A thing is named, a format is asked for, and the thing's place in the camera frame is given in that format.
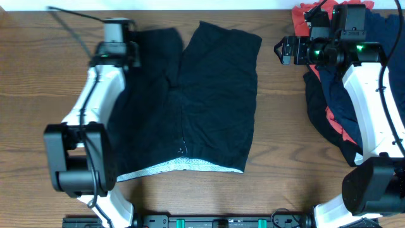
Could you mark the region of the black shorts white waistband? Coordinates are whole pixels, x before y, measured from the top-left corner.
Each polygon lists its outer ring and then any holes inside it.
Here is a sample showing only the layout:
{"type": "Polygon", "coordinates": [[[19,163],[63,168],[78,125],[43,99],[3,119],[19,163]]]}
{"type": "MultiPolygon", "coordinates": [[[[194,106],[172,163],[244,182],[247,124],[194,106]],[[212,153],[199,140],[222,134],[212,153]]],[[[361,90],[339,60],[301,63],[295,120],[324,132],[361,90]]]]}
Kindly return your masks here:
{"type": "Polygon", "coordinates": [[[188,45],[174,28],[133,36],[108,135],[120,182],[176,170],[241,174],[251,149],[262,40],[201,22],[188,45]]]}

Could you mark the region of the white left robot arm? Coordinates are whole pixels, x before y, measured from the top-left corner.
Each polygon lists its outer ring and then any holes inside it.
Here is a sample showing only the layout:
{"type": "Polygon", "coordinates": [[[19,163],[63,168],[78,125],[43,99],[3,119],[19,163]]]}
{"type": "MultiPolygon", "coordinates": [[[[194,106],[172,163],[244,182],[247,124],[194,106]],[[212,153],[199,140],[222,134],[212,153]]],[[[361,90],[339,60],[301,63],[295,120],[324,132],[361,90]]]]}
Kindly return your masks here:
{"type": "Polygon", "coordinates": [[[49,124],[44,131],[53,188],[87,204],[99,217],[97,222],[68,222],[70,227],[142,225],[133,204],[116,186],[118,162],[107,133],[125,76],[139,66],[135,42],[101,42],[77,102],[61,123],[49,124]]]}

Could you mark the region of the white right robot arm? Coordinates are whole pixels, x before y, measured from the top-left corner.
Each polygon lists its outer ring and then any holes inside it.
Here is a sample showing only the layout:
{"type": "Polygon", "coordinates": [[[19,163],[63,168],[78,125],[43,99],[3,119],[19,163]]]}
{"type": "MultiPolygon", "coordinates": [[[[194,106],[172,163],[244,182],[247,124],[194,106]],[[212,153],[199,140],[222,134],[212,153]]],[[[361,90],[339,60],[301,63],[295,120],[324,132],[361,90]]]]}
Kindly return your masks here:
{"type": "Polygon", "coordinates": [[[376,227],[404,213],[404,126],[389,84],[382,46],[361,39],[287,36],[274,47],[281,64],[337,66],[361,132],[363,154],[341,194],[316,205],[305,227],[376,227]]]}

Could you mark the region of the red garment in pile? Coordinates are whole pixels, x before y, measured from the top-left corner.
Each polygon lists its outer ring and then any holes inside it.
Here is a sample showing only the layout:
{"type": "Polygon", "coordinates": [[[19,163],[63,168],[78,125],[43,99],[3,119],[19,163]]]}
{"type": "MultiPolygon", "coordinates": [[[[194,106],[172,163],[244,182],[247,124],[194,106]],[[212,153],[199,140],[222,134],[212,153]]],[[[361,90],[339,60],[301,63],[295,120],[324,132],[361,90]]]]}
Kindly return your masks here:
{"type": "MultiPolygon", "coordinates": [[[[294,32],[298,36],[307,36],[309,35],[309,25],[305,22],[304,14],[315,6],[320,5],[321,1],[313,4],[301,3],[300,6],[295,6],[292,9],[292,21],[294,24],[294,32]]],[[[341,2],[341,4],[365,4],[366,8],[372,10],[375,3],[373,1],[363,1],[360,0],[350,0],[341,2]]],[[[321,95],[323,95],[323,89],[321,88],[321,79],[319,71],[315,68],[315,65],[309,66],[309,72],[314,73],[318,78],[319,83],[317,83],[318,90],[320,90],[321,95]]],[[[344,130],[341,124],[336,121],[335,116],[333,115],[330,108],[325,105],[324,108],[320,108],[320,111],[316,111],[315,114],[319,113],[321,117],[316,117],[315,120],[325,119],[327,123],[321,123],[321,127],[328,127],[327,132],[331,132],[333,135],[336,135],[339,139],[343,141],[349,141],[354,145],[357,143],[350,137],[350,135],[344,130]]]]}

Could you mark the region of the black garment in pile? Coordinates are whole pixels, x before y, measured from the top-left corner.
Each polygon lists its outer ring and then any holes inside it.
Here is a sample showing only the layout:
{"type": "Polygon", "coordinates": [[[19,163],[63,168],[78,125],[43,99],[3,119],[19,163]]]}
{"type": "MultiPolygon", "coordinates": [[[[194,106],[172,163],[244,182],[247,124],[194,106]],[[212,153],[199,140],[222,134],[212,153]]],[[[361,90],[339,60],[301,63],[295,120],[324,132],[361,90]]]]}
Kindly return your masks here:
{"type": "Polygon", "coordinates": [[[350,167],[356,167],[354,160],[356,155],[361,152],[361,148],[334,120],[334,115],[327,106],[319,78],[315,73],[309,71],[303,75],[303,79],[306,84],[305,97],[310,122],[327,141],[340,149],[350,167]]]}

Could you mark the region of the navy blue garment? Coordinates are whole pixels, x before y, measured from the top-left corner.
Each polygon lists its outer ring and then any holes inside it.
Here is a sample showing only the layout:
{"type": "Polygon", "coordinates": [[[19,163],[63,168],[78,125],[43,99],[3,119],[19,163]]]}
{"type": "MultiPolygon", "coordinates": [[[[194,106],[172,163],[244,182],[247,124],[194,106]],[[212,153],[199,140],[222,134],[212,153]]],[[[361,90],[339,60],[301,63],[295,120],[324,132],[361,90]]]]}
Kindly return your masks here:
{"type": "MultiPolygon", "coordinates": [[[[378,42],[384,53],[389,54],[396,41],[399,29],[399,17],[389,15],[387,18],[370,10],[364,19],[367,42],[378,42]]],[[[404,31],[387,66],[389,82],[401,119],[404,120],[404,31]]],[[[328,66],[319,69],[320,82],[328,107],[336,121],[349,134],[354,142],[362,147],[361,133],[357,123],[352,101],[344,89],[343,83],[335,78],[336,68],[328,66]]]]}

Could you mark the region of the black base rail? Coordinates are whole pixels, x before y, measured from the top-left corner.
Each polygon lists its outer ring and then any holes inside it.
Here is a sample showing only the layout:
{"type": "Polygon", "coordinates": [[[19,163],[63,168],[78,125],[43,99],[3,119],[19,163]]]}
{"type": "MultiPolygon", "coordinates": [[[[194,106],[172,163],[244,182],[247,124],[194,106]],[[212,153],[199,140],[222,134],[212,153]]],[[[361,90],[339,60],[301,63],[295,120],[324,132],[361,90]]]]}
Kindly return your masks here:
{"type": "MultiPolygon", "coordinates": [[[[65,217],[62,228],[103,227],[100,218],[65,217]]],[[[145,216],[128,227],[143,228],[302,228],[315,227],[309,218],[276,214],[272,217],[168,217],[166,215],[145,216]]],[[[362,218],[360,221],[340,227],[350,228],[382,228],[376,218],[362,218]]]]}

